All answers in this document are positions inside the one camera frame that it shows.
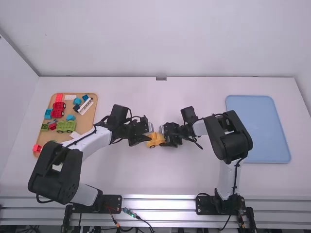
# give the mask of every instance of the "light blue mat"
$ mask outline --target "light blue mat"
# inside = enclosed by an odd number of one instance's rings
[[[247,163],[288,163],[291,154],[274,101],[269,96],[227,96],[227,110],[234,110],[253,139]]]

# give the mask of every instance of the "black mount bracket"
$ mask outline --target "black mount bracket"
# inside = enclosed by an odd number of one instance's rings
[[[195,198],[195,211],[197,215],[232,215],[237,216],[239,211],[245,214],[246,206],[244,197],[234,195],[228,200],[221,200],[215,196],[197,196]]]
[[[119,214],[122,209],[122,196],[121,195],[102,195],[101,196],[102,206],[99,206],[99,210],[94,210],[93,207],[76,204],[74,203],[72,206],[73,213],[82,213],[82,214]]]

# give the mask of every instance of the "blue toy block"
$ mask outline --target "blue toy block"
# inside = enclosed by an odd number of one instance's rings
[[[71,115],[69,114],[67,117],[66,117],[66,120],[75,120],[76,117],[74,115]]]
[[[87,101],[87,99],[88,99],[88,95],[84,95],[84,96],[82,96],[82,99],[84,100],[84,102],[85,102],[85,101]]]
[[[74,104],[74,105],[76,105],[76,104],[80,105],[81,103],[82,103],[82,100],[81,100],[80,98],[75,98],[75,99],[73,100],[73,104]]]
[[[52,109],[51,108],[48,108],[46,111],[45,111],[45,114],[44,114],[44,119],[52,119],[51,117],[51,112],[52,112]]]

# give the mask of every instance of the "red toy block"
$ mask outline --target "red toy block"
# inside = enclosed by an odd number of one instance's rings
[[[53,104],[53,109],[64,110],[66,108],[66,104],[64,102],[55,102]]]
[[[63,99],[63,94],[57,94],[55,98],[55,103],[61,102]]]
[[[56,126],[57,126],[57,123],[56,123],[56,122],[55,122],[55,123],[52,123],[52,124],[49,125],[49,129],[50,129],[50,130],[55,130],[55,129],[56,129]]]
[[[53,109],[51,112],[52,118],[61,118],[65,115],[65,113],[62,111],[62,109]]]
[[[35,144],[33,148],[33,152],[41,152],[42,146]]]

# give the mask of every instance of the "yellow toy car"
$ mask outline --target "yellow toy car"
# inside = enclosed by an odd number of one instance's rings
[[[146,143],[147,147],[149,148],[154,148],[160,145],[161,143],[165,142],[164,136],[159,132],[154,132],[147,136],[151,138],[151,140]]]

